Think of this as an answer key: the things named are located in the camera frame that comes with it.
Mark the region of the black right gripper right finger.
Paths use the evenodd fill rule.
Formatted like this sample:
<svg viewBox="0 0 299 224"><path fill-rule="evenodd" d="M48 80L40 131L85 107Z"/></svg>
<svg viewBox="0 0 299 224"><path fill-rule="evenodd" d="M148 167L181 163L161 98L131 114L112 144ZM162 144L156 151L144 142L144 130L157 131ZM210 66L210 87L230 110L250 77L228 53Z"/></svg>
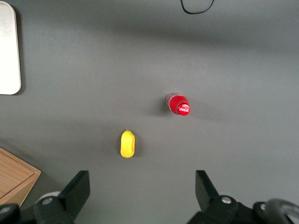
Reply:
<svg viewBox="0 0 299 224"><path fill-rule="evenodd" d="M195 195L200 211L189 221L189 224L247 224L248 216L232 197L219 195L204 170L195 174Z"/></svg>

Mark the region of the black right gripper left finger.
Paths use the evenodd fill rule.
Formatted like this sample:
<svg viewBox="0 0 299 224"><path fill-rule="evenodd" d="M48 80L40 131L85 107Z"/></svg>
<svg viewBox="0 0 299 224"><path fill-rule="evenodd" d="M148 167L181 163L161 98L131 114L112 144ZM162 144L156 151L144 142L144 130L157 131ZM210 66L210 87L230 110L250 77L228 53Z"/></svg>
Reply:
<svg viewBox="0 0 299 224"><path fill-rule="evenodd" d="M38 224L73 224L90 196L87 170L79 171L65 188L41 197L33 208Z"/></svg>

